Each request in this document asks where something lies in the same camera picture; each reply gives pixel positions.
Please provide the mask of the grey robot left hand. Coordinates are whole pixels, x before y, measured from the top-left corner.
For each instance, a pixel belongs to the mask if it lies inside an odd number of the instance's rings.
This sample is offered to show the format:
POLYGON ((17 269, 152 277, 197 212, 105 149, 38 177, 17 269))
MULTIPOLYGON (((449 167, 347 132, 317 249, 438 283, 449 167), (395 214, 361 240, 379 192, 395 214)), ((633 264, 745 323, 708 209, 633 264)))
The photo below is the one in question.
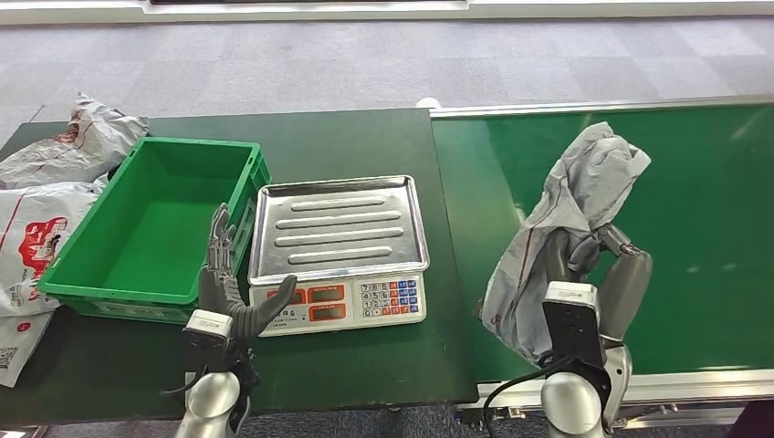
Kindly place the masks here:
POLYGON ((199 273, 198 306, 230 317, 232 337, 251 339, 260 335, 286 308, 296 292, 298 278, 286 276, 267 301, 257 307, 247 305, 233 273, 231 247, 235 227, 228 223, 229 218, 228 206, 218 205, 211 220, 206 259, 199 273))

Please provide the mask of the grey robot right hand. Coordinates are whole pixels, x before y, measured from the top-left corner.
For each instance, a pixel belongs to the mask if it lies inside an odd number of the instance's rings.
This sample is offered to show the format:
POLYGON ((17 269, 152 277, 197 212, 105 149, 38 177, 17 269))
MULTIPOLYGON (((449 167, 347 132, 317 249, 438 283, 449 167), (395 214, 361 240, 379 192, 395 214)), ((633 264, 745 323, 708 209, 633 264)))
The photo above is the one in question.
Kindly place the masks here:
POLYGON ((572 250, 569 245, 568 232, 557 230, 550 235, 547 280, 580 283, 596 267, 601 252, 613 254, 615 261, 598 286, 600 334, 610 342, 621 342, 648 288, 653 271, 651 255, 614 224, 592 231, 572 250))

